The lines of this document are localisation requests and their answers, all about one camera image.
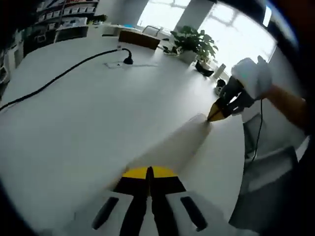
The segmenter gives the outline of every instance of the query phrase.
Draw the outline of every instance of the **window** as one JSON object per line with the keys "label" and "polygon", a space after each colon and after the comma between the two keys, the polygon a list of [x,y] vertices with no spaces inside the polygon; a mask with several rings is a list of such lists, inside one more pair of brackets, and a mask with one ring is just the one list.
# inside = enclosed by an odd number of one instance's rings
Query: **window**
{"label": "window", "polygon": [[257,62],[260,55],[269,61],[276,46],[275,39],[245,14],[222,3],[214,5],[199,30],[205,30],[216,42],[218,64],[231,68],[244,58]]}
{"label": "window", "polygon": [[173,30],[190,0],[149,0],[144,8],[138,26],[163,27]]}

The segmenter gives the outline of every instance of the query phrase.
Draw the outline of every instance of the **desk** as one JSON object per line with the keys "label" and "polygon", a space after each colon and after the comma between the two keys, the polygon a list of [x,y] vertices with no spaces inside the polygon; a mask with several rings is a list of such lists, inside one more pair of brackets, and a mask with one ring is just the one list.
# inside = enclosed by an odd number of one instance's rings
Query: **desk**
{"label": "desk", "polygon": [[[117,47],[118,38],[80,38],[28,54],[2,104],[34,91],[83,59]],[[72,219],[79,206],[117,178],[126,164],[168,137],[217,99],[215,82],[153,50],[122,44],[137,63],[159,67],[108,69],[125,51],[97,57],[36,97],[0,114],[0,176],[25,220],[49,229]],[[244,167],[241,116],[213,123],[190,168],[181,173],[229,219]]]}

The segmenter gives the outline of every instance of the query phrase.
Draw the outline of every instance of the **black cable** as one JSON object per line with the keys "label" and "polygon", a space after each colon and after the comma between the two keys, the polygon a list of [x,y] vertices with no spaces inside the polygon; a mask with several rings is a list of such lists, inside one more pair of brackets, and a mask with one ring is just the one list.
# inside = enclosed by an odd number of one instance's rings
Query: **black cable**
{"label": "black cable", "polygon": [[[130,62],[132,62],[132,59],[131,59],[131,51],[127,48],[122,48],[121,49],[122,51],[128,51],[129,52],[129,56],[125,59],[127,60],[127,64],[130,64]],[[89,60],[92,60],[94,58],[97,58],[99,56],[102,56],[102,55],[105,55],[105,54],[108,54],[108,53],[113,53],[113,52],[117,52],[117,51],[120,51],[120,49],[115,49],[115,50],[111,50],[111,51],[106,51],[106,52],[102,52],[102,53],[99,53],[99,54],[96,54],[92,57],[89,57],[89,58],[86,58],[84,59],[83,61],[75,64],[73,67],[69,68],[68,70],[66,70],[64,73],[60,74],[59,76],[57,76],[56,78],[52,79],[51,81],[49,81],[48,83],[46,83],[44,86],[40,87],[39,89],[37,89],[36,91],[34,92],[31,92],[27,95],[24,95],[23,97],[20,97],[20,98],[17,98],[11,102],[8,102],[7,104],[3,105],[1,108],[0,108],[0,111],[2,111],[4,108],[10,106],[10,105],[13,105],[15,103],[18,103],[18,102],[22,102],[24,101],[25,99],[28,99],[30,97],[33,97],[34,95],[42,92],[45,88],[47,88],[48,86],[50,86],[53,82],[55,82],[56,80],[60,79],[62,76],[64,76],[65,74],[67,74],[68,72],[70,72],[71,70],[73,70],[74,68],[77,68],[79,65],[89,61]]]}
{"label": "black cable", "polygon": [[256,156],[257,156],[257,149],[258,149],[258,141],[260,137],[260,131],[262,127],[262,100],[260,100],[260,114],[261,114],[261,120],[260,120],[260,126],[259,126],[259,131],[258,131],[258,136],[257,136],[257,141],[256,141],[256,149],[255,149],[255,154],[254,157],[252,158],[251,162],[247,165],[247,167],[244,170],[244,173],[248,170],[249,166],[254,162]]}

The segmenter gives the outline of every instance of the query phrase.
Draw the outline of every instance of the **table surface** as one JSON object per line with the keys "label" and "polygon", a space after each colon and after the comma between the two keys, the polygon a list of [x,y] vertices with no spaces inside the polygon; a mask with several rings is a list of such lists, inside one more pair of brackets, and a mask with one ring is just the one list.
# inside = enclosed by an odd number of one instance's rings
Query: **table surface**
{"label": "table surface", "polygon": [[[117,47],[116,37],[73,39],[37,49],[14,71],[5,104],[38,89],[83,59]],[[215,82],[156,51],[122,44],[134,66],[109,69],[125,51],[84,63],[45,91],[0,114],[0,176],[17,210],[36,229],[60,227],[120,176],[125,166],[217,99]],[[212,130],[182,173],[187,190],[217,205],[228,220],[243,175],[241,116]]]}

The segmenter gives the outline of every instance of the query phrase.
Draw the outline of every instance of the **shelf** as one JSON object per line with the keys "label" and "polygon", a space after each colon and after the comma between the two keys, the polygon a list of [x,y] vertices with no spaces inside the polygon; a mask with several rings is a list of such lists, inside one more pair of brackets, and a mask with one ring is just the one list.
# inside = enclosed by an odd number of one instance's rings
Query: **shelf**
{"label": "shelf", "polygon": [[[87,15],[87,14],[94,14],[94,13],[95,13],[95,11],[93,11],[93,12],[77,12],[77,13],[71,13],[68,15],[62,15],[62,18],[64,18],[64,17],[76,17],[77,15]],[[40,25],[42,23],[45,23],[46,21],[50,21],[50,20],[58,19],[58,18],[60,18],[60,16],[56,16],[56,17],[52,17],[49,19],[45,19],[45,20],[40,21],[40,22],[36,22],[34,25]]]}
{"label": "shelf", "polygon": [[[75,1],[75,2],[66,2],[65,6],[73,6],[73,5],[77,5],[77,4],[89,4],[89,3],[98,3],[99,1]],[[63,6],[63,3],[62,4],[58,4],[56,6],[51,6],[51,7],[48,7],[48,8],[45,8],[45,9],[42,9],[40,11],[37,12],[37,14],[42,14],[42,13],[45,13],[45,12],[49,12],[49,10],[59,10],[59,8],[61,9]]]}

